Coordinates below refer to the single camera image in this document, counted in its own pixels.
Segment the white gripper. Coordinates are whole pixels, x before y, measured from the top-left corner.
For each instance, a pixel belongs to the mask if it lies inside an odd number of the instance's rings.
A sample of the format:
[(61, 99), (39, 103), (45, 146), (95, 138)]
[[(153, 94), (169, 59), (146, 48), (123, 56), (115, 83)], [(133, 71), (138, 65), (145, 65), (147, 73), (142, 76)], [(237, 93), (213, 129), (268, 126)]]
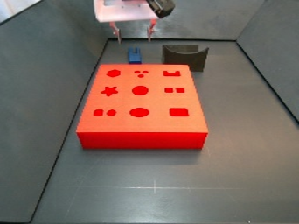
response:
[(110, 22), (119, 44), (122, 43), (121, 29), (115, 22), (151, 19), (147, 27), (147, 40), (151, 42), (158, 16), (146, 0), (94, 0), (94, 9), (98, 21)]

